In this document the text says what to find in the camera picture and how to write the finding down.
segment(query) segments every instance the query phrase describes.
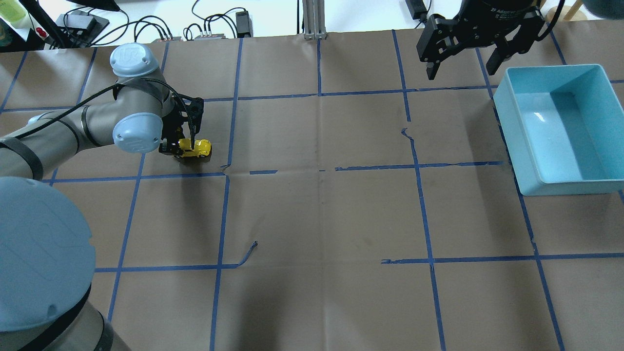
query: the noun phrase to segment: metal post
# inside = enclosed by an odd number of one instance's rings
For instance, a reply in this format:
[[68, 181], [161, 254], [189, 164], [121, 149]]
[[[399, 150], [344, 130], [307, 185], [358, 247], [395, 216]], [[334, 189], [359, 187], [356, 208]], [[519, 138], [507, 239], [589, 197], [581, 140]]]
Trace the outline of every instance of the metal post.
[[326, 39], [325, 0], [303, 1], [303, 37], [307, 40]]

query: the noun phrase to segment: white floor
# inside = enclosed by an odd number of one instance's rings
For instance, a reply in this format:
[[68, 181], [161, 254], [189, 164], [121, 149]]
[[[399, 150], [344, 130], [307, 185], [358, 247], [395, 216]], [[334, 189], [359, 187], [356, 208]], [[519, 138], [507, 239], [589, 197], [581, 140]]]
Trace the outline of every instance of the white floor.
[[[191, 6], [195, 0], [116, 0], [117, 4], [130, 15], [130, 20], [137, 20], [149, 14], [162, 17], [170, 26], [174, 36], [181, 36], [182, 29], [191, 23], [201, 20], [191, 14]], [[556, 6], [558, 0], [547, 0], [545, 9]], [[574, 0], [567, 0], [572, 5]], [[53, 19], [78, 5], [66, 0], [42, 0], [42, 7]], [[433, 0], [432, 11], [445, 17], [457, 14], [461, 0]], [[294, 0], [201, 0], [195, 11], [201, 16], [221, 13], [236, 6], [247, 8], [253, 21], [254, 36], [285, 36], [296, 34], [296, 1]], [[596, 19], [585, 10], [590, 19]], [[94, 14], [110, 20], [106, 31], [125, 23], [125, 16], [119, 12], [96, 10]], [[326, 28], [328, 32], [380, 31], [385, 29], [413, 28], [413, 21], [407, 11], [405, 0], [327, 0], [325, 1]], [[114, 39], [122, 30], [111, 34]], [[230, 28], [223, 22], [213, 24], [213, 33], [225, 33], [231, 37]], [[148, 28], [141, 33], [139, 42], [152, 42], [158, 38], [154, 29]], [[114, 44], [132, 42], [132, 30], [126, 32]]]

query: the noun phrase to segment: toy car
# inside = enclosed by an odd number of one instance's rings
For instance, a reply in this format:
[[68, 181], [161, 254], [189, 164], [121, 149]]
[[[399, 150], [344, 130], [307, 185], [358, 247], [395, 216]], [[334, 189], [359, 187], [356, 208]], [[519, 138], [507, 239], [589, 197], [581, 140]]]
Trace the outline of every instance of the toy car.
[[184, 158], [184, 157], [208, 157], [210, 155], [210, 151], [212, 150], [212, 146], [210, 145], [210, 141], [206, 139], [196, 140], [195, 147], [191, 150], [191, 139], [180, 139], [179, 141], [180, 149], [184, 151], [182, 155], [175, 156], [176, 158]]

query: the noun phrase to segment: blue bin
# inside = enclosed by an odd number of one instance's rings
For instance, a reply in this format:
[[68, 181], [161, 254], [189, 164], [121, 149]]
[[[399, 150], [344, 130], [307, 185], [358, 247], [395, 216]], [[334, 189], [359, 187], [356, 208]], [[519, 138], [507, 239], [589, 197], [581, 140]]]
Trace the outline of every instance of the blue bin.
[[523, 195], [624, 188], [624, 111], [602, 66], [511, 67], [494, 102]]

